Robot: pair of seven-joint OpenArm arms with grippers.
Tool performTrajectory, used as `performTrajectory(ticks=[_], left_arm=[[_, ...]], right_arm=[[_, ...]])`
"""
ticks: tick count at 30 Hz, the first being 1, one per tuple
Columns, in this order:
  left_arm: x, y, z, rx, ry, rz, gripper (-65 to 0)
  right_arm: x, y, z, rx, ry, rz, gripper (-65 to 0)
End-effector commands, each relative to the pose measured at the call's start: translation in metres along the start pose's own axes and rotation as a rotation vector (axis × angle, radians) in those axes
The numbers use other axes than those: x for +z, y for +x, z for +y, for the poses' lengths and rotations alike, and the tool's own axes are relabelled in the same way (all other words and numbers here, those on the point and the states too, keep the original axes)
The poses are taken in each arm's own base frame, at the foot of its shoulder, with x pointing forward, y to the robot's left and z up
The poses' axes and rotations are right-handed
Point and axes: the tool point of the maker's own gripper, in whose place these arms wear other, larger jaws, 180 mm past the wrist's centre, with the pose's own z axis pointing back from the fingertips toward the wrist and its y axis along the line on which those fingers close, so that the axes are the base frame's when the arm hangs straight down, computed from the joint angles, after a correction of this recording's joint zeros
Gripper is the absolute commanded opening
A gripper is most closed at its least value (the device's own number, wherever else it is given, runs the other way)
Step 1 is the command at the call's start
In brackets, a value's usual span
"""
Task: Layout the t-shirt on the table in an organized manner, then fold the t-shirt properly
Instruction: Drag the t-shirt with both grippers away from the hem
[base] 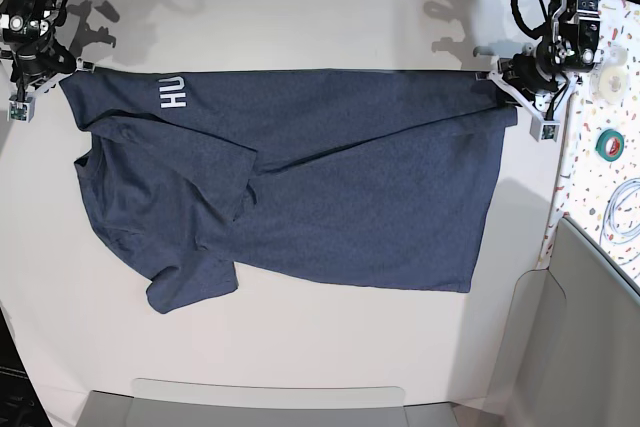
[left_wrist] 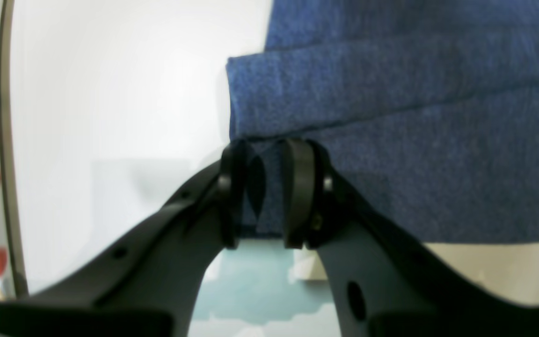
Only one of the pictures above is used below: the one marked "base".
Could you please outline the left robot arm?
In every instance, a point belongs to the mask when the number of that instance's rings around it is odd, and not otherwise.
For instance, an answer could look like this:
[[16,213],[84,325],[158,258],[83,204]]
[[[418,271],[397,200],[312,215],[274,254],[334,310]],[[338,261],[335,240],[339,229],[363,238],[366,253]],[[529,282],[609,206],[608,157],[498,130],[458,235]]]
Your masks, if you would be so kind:
[[537,44],[499,59],[491,71],[476,74],[478,80],[493,82],[507,102],[531,115],[530,135],[537,141],[558,139],[561,121],[557,117],[583,77],[601,61],[599,3],[541,1],[543,21],[531,28],[524,21],[519,0],[510,0],[517,27]]

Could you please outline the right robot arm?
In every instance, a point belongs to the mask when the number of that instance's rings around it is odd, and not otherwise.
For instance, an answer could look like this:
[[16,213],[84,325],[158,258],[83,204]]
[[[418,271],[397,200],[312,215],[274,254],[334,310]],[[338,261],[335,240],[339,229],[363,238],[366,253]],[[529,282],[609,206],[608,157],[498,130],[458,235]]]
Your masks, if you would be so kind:
[[56,39],[68,1],[1,0],[1,59],[11,63],[11,71],[2,73],[10,88],[10,121],[31,121],[38,96],[78,70],[94,69]]

